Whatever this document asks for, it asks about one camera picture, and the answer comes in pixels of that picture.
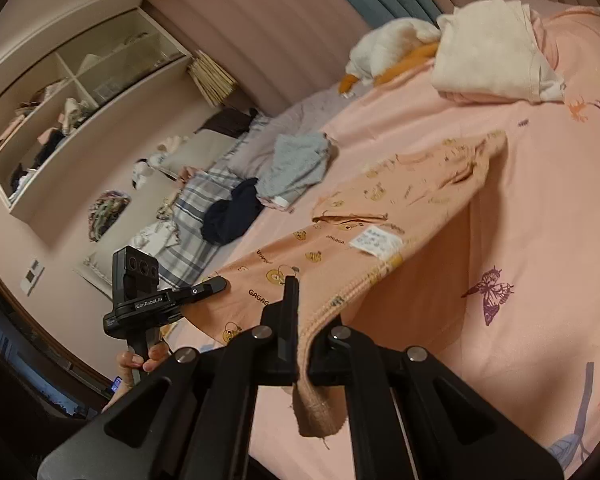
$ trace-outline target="butterfly print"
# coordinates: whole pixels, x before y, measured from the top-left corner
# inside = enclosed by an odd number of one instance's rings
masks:
[[[472,286],[467,290],[461,298],[466,298],[476,292],[482,294],[482,307],[484,309],[484,322],[489,326],[493,318],[500,310],[500,305],[505,304],[509,299],[509,295],[513,294],[513,285],[509,283],[498,283],[500,278],[500,272],[495,267],[491,270],[487,270],[482,275],[480,282],[477,285]]]

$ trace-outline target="bed sheet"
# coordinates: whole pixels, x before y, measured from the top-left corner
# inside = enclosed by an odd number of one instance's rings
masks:
[[[339,157],[324,182],[292,214],[263,212],[229,260],[303,227],[320,196],[386,155],[504,129],[507,153],[486,188],[404,264],[403,318],[363,310],[351,324],[391,348],[427,346],[569,476],[600,439],[600,15],[572,9],[546,27],[565,104],[457,106],[429,70],[405,74],[326,126]],[[352,479],[347,426],[299,437],[290,405],[283,390],[260,389],[251,454],[280,478]]]

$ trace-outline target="silver bolt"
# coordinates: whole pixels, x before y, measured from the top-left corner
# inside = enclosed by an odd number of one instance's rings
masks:
[[[351,336],[351,329],[348,326],[334,326],[331,329],[331,335],[334,339],[347,339]]]
[[[195,350],[190,346],[176,350],[176,361],[178,363],[190,363],[193,359],[195,359]]]
[[[257,325],[253,330],[251,330],[251,335],[255,339],[268,339],[273,335],[273,330],[271,330],[270,326]]]
[[[422,348],[422,346],[412,346],[407,350],[407,357],[411,361],[424,361],[424,359],[426,359],[428,355],[429,354],[427,354],[427,351],[424,348]]]

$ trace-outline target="plaid fabric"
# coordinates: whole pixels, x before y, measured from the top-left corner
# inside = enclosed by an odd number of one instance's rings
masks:
[[[251,129],[238,139],[231,150],[206,172],[198,172],[182,191],[173,205],[173,219],[177,224],[180,243],[160,251],[160,278],[166,286],[177,288],[194,285],[220,246],[202,238],[200,228],[209,206],[218,200],[231,198],[231,190],[242,180],[227,169],[233,154],[249,142],[269,121],[256,117]]]

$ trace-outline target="wall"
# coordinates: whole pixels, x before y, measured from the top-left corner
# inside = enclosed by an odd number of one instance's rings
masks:
[[[209,113],[193,82],[183,75],[113,127],[97,149],[85,153],[29,225],[8,215],[0,202],[0,278],[55,339],[110,378],[116,376],[115,354],[125,348],[123,341],[102,330],[111,301],[71,270],[93,245],[88,240],[88,206],[107,189],[132,195],[135,160],[153,152],[165,137],[192,134]],[[34,258],[46,269],[26,297],[19,283]]]

